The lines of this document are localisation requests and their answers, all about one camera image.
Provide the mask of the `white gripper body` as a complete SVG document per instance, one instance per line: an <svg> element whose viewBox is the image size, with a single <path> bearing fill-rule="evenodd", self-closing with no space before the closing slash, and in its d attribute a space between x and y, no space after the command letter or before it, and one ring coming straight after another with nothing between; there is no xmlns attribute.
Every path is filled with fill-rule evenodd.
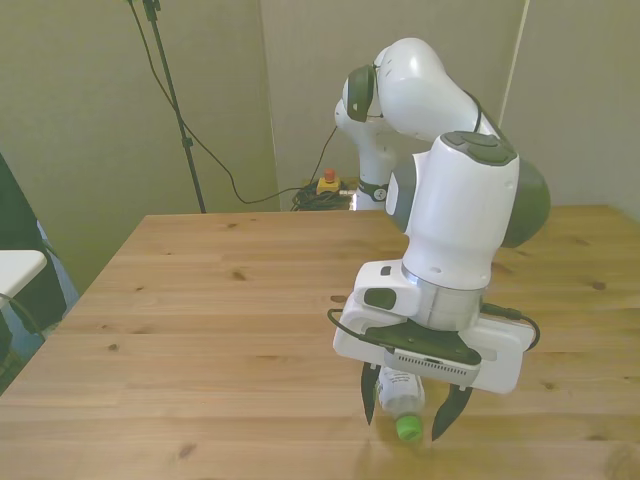
<svg viewBox="0 0 640 480"><path fill-rule="evenodd" d="M332 322L341 356L498 394L515 388L526 351L526 326L510 321L479 317L464 330L441 331L349 303Z"/></svg>

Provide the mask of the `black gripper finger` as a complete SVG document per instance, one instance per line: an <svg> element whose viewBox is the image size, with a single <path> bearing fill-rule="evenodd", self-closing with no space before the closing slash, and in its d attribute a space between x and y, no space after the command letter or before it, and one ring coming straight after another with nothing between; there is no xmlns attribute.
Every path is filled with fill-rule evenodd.
<svg viewBox="0 0 640 480"><path fill-rule="evenodd" d="M363 364L360 391L364 415L368 425L371 424L376 405L376 384L379 377L379 366L368 362Z"/></svg>
<svg viewBox="0 0 640 480"><path fill-rule="evenodd" d="M471 388L450 384L447 398L439 407L433 420L431 440L438 440L462 414L471 397Z"/></svg>

